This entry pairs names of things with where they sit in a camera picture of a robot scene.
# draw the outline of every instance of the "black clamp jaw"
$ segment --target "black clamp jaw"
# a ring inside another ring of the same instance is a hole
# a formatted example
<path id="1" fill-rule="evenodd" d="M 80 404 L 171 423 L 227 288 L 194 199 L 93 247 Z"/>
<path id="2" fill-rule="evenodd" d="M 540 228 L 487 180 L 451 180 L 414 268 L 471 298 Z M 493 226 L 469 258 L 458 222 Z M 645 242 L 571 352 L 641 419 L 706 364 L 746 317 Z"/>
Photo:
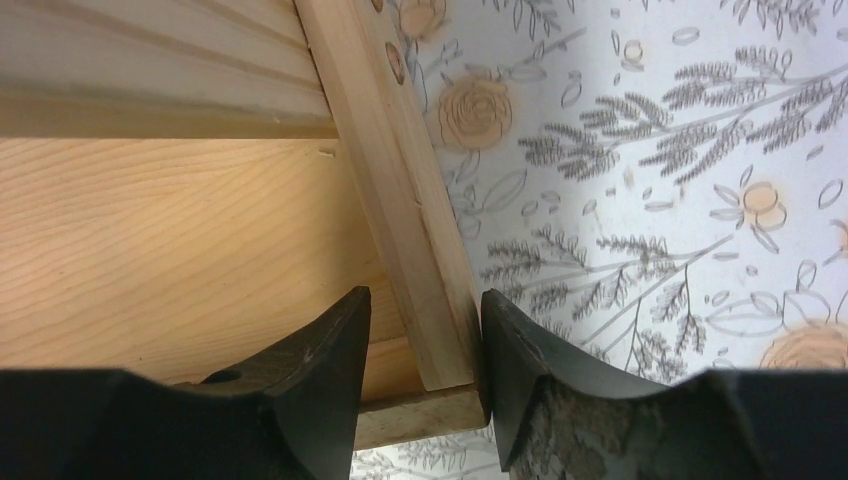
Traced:
<path id="1" fill-rule="evenodd" d="M 848 476 L 848 372 L 711 370 L 666 387 L 483 295 L 501 468 L 517 480 Z"/>
<path id="2" fill-rule="evenodd" d="M 0 372 L 0 478 L 348 478 L 370 327 L 358 287 L 200 384 L 120 369 Z"/>

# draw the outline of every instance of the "wooden board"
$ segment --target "wooden board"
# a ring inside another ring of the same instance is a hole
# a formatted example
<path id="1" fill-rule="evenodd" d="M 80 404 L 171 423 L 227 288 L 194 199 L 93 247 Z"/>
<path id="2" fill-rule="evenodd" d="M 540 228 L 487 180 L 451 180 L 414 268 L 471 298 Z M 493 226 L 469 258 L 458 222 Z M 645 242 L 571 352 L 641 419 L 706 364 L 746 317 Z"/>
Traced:
<path id="1" fill-rule="evenodd" d="M 476 287 L 389 8 L 295 3 L 424 385 L 471 384 Z"/>
<path id="2" fill-rule="evenodd" d="M 0 135 L 334 137 L 290 1 L 0 2 Z"/>
<path id="3" fill-rule="evenodd" d="M 372 290 L 363 400 L 423 392 L 332 141 L 0 141 L 0 366 L 196 381 Z"/>
<path id="4" fill-rule="evenodd" d="M 489 412 L 473 386 L 455 387 L 364 405 L 354 448 L 381 447 L 485 427 Z"/>

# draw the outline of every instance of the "floral wallpaper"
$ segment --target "floral wallpaper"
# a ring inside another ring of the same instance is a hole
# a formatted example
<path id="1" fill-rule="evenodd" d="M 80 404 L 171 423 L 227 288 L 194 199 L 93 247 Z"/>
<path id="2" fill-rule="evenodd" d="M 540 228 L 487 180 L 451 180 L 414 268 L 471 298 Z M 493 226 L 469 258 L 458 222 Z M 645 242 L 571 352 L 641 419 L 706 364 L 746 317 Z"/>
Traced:
<path id="1" fill-rule="evenodd" d="M 844 0 L 386 4 L 481 291 L 667 384 L 845 366 Z"/>

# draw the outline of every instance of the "fern sprig drawing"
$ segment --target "fern sprig drawing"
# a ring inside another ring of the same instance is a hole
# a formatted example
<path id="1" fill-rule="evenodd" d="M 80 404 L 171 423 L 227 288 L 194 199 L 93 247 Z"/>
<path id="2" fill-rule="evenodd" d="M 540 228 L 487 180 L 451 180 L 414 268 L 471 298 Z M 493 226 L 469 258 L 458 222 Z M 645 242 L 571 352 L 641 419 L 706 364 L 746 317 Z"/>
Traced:
<path id="1" fill-rule="evenodd" d="M 674 353 L 680 355 L 691 347 L 698 353 L 704 353 L 707 341 L 707 329 L 703 325 L 703 319 L 696 315 L 685 314 L 677 321 L 677 340 L 674 342 Z"/>
<path id="2" fill-rule="evenodd" d="M 548 124 L 542 135 L 518 143 L 526 148 L 525 159 L 531 165 L 553 167 L 566 179 L 584 181 L 612 170 L 620 160 L 617 149 L 621 146 L 656 139 L 656 152 L 639 159 L 639 166 L 659 167 L 662 177 L 674 176 L 674 183 L 682 185 L 730 157 L 741 145 L 760 143 L 763 154 L 770 154 L 811 131 L 831 130 L 844 118 L 848 64 L 815 77 L 793 79 L 786 76 L 792 58 L 791 50 L 738 47 L 733 61 L 678 69 L 674 74 L 678 85 L 661 95 L 660 102 L 636 92 L 599 96 L 596 108 L 578 115 L 582 128 Z M 743 76 L 743 70 L 753 76 Z M 755 125 L 746 118 L 775 103 L 779 111 L 765 123 Z M 672 123 L 672 112 L 695 106 L 724 111 Z"/>
<path id="3" fill-rule="evenodd" d="M 654 323 L 671 321 L 680 313 L 689 302 L 686 287 L 686 282 L 681 281 L 663 288 L 663 293 L 657 297 L 657 305 L 651 309 Z"/>
<path id="4" fill-rule="evenodd" d="M 686 374 L 687 365 L 659 332 L 642 330 L 635 335 L 630 355 L 635 359 L 632 373 L 660 383 L 671 383 Z"/>
<path id="5" fill-rule="evenodd" d="M 497 280 L 513 280 L 522 276 L 533 276 L 539 273 L 543 265 L 539 247 L 530 246 L 527 242 L 494 242 L 489 244 L 489 258 L 500 260 L 500 265 L 493 265 L 480 272 L 486 282 Z"/>

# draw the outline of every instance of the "wood grain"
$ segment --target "wood grain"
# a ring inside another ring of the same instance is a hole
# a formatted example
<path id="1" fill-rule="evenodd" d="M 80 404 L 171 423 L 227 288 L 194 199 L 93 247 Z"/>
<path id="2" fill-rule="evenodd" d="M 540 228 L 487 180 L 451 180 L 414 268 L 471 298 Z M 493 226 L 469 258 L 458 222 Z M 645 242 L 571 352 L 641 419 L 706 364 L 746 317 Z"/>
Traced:
<path id="1" fill-rule="evenodd" d="M 473 386 L 389 399 L 363 407 L 354 449 L 483 428 L 488 421 L 489 413 Z"/>
<path id="2" fill-rule="evenodd" d="M 2 2 L 0 106 L 6 136 L 335 133 L 297 13 L 277 0 Z"/>
<path id="3" fill-rule="evenodd" d="M 335 142 L 0 142 L 0 365 L 196 381 L 372 289 L 363 396 L 423 391 Z"/>
<path id="4" fill-rule="evenodd" d="M 476 289 L 389 9 L 295 0 L 428 390 L 477 380 Z"/>

